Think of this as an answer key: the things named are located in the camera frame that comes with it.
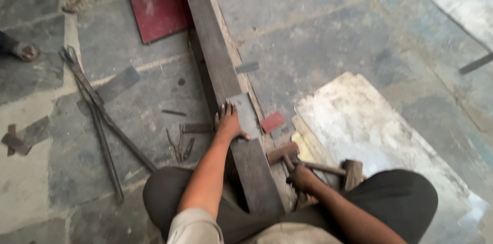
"hammer head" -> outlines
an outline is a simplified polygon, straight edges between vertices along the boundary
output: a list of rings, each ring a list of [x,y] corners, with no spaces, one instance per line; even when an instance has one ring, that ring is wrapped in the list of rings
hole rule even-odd
[[[282,157],[287,155],[289,158],[295,157],[300,153],[300,149],[296,142],[289,142],[288,144],[280,147],[279,149],[275,149],[267,154],[267,161],[269,161],[269,165],[274,165],[282,161]]]

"red board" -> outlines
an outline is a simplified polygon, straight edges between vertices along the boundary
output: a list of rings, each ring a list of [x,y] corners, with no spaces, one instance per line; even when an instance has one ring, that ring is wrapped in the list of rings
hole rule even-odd
[[[265,133],[268,134],[271,130],[284,124],[284,122],[286,122],[286,119],[284,119],[279,111],[277,111],[275,114],[269,115],[267,118],[260,121],[260,125],[264,129]]]
[[[193,27],[187,0],[130,0],[144,43]]]

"white shirt sleeve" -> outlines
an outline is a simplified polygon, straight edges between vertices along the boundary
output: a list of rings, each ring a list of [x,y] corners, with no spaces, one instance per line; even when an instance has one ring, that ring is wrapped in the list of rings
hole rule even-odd
[[[173,218],[166,243],[224,244],[224,239],[221,229],[207,211],[186,209]]]

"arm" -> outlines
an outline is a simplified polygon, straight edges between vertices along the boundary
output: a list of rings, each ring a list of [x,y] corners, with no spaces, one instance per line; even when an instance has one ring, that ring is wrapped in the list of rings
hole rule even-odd
[[[351,244],[406,244],[383,222],[325,185],[309,169],[298,165],[288,183],[315,198],[330,212]]]
[[[221,200],[224,164],[231,140],[250,136],[242,131],[236,106],[229,101],[221,107],[221,118],[216,113],[214,128],[216,135],[206,154],[200,159],[178,205],[177,213],[185,209],[199,208],[217,218]]]

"hand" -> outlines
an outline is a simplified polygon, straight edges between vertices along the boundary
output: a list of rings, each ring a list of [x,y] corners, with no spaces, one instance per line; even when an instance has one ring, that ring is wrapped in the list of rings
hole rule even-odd
[[[242,131],[240,127],[240,121],[238,120],[238,111],[236,105],[226,101],[226,104],[221,106],[221,116],[216,113],[214,120],[214,131],[216,135],[226,135],[230,140],[236,137],[242,137],[246,140],[250,140],[250,135]]]
[[[286,183],[292,184],[294,188],[307,194],[312,193],[313,185],[317,182],[320,182],[317,176],[302,165],[297,165],[294,172],[286,179]]]

